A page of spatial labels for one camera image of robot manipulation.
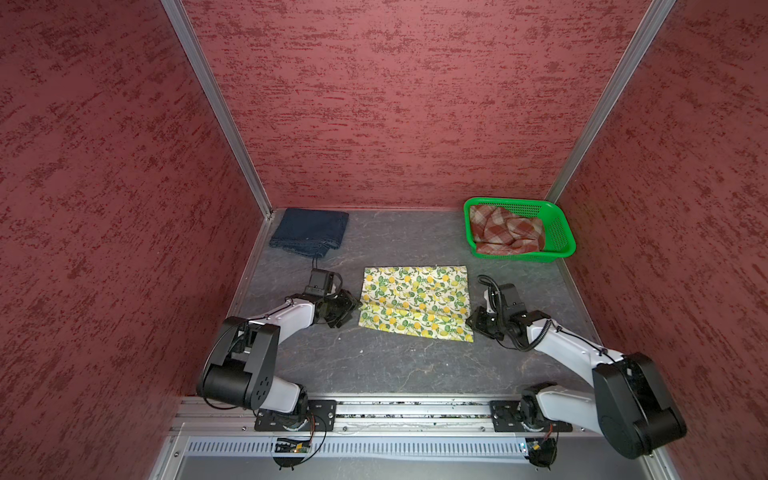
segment aluminum frame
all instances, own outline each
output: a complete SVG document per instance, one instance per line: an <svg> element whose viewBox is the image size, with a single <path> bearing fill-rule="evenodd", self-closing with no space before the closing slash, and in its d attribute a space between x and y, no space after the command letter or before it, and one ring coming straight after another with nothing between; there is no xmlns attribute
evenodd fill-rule
<svg viewBox="0 0 768 480"><path fill-rule="evenodd" d="M667 19L667 15L669 15L675 1L653 0L648 6L648 10L646 10L645 15L640 20L640 24L637 26L637 30L632 36L629 45L627 45L627 49L624 51L624 55L622 55L621 60L616 66L611 79L605 85L603 94L600 96L597 105L595 105L592 115L581 131L581 135L576 140L573 150L571 150L568 159L563 164L563 168L549 188L546 197L547 201L556 204L560 200L565 187L571 181L576 169L602 128L603 123L605 123L621 93L629 83L630 78L632 78L634 71L637 70L637 66L643 59L645 52L648 51L651 42L656 38L659 28L661 28L664 20Z"/></svg>
<svg viewBox="0 0 768 480"><path fill-rule="evenodd" d="M227 102L224 100L224 96L221 94L219 84L216 82L214 73L210 69L208 61L205 59L205 54L200 46L200 42L197 40L197 36L194 33L194 28L190 22L187 11L184 9L181 0L161 0L163 8L170 19L171 25L173 25L176 32L176 36L181 42L181 46L184 48L184 52L187 54L187 58L192 64L197 80L200 81L200 86L203 87L205 96L210 102L210 107L214 110L216 118L219 121L224 137L230 144L232 153L237 159L237 163L240 164L240 169L243 171L248 182L248 187L256 199L262 215L268 217L273 212L270 199L266 196L264 186L259 179L259 175L256 172L256 168L250 159L248 149L243 142L243 138L240 136L240 132L237 130L235 120L232 118L232 113Z"/></svg>

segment lemon print cloth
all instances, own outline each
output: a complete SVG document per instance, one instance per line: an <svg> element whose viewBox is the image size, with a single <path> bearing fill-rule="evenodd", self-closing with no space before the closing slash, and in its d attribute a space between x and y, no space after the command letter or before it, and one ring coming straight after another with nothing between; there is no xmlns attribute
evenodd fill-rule
<svg viewBox="0 0 768 480"><path fill-rule="evenodd" d="M471 342L466 266L366 268L360 326Z"/></svg>

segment lemon pattern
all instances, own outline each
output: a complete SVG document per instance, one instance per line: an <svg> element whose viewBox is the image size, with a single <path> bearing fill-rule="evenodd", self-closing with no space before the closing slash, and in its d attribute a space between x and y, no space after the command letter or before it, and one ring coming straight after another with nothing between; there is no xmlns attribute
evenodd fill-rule
<svg viewBox="0 0 768 480"><path fill-rule="evenodd" d="M360 326L472 342L466 266L366 268Z"/></svg>

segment folded denim cloth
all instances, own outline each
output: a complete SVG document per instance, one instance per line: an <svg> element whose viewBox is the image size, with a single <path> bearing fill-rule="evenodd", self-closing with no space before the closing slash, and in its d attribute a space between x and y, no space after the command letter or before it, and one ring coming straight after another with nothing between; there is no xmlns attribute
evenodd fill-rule
<svg viewBox="0 0 768 480"><path fill-rule="evenodd" d="M323 258L328 249L341 247L347 220L346 212L289 208L272 235L270 247L304 257Z"/></svg>

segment plaid cloth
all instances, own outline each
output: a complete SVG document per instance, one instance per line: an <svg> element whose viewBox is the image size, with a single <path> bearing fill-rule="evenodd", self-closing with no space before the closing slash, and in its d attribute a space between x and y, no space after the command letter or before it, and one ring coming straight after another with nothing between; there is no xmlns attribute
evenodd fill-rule
<svg viewBox="0 0 768 480"><path fill-rule="evenodd" d="M472 205L469 223L477 253L519 255L544 249L544 224L539 218L520 217L503 207Z"/></svg>

